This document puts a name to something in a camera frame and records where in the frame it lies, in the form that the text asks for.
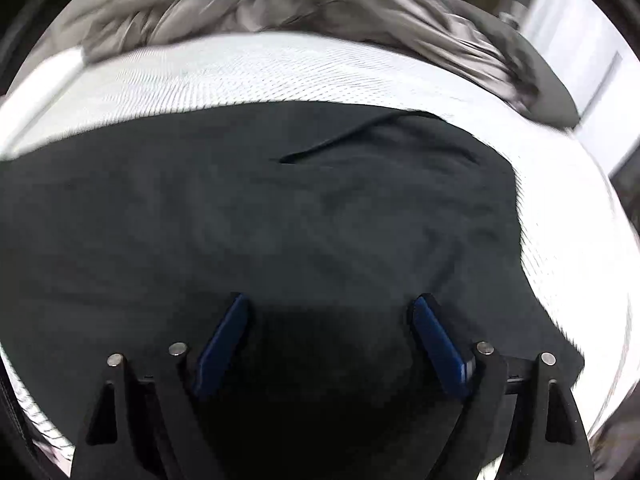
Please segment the black pants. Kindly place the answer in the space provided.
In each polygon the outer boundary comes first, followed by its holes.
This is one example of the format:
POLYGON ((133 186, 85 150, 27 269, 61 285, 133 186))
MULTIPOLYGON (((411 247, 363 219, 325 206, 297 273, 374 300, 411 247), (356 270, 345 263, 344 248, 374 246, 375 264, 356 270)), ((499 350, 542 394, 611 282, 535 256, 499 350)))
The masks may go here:
POLYGON ((410 302, 462 311, 499 351, 584 358, 521 266, 512 166, 426 113, 259 103, 121 122, 1 166, 1 342, 66 437, 98 367, 201 346, 256 308, 214 415, 232 469, 412 476, 454 411, 410 302))

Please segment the white dotted mattress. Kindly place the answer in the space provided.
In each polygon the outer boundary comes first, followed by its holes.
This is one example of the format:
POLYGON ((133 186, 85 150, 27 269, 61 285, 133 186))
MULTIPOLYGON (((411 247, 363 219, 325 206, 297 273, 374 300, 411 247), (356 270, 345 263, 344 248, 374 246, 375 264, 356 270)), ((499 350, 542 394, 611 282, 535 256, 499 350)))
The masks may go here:
POLYGON ((536 125, 440 68, 364 44, 267 32, 40 63, 1 107, 1 154, 71 134, 218 105, 329 101, 426 110, 494 148, 518 177, 522 263, 586 365, 574 396, 590 436, 639 379, 639 251, 610 180, 577 133, 536 125))

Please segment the grey rumpled duvet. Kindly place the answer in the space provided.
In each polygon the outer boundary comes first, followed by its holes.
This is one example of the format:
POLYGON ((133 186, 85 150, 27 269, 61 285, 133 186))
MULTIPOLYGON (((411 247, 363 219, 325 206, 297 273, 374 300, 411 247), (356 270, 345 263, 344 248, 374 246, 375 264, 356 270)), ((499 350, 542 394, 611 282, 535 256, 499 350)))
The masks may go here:
POLYGON ((82 15, 91 63, 196 36, 310 32, 420 58, 534 122, 558 129, 579 122, 570 92, 536 49, 463 0, 105 0, 82 15))

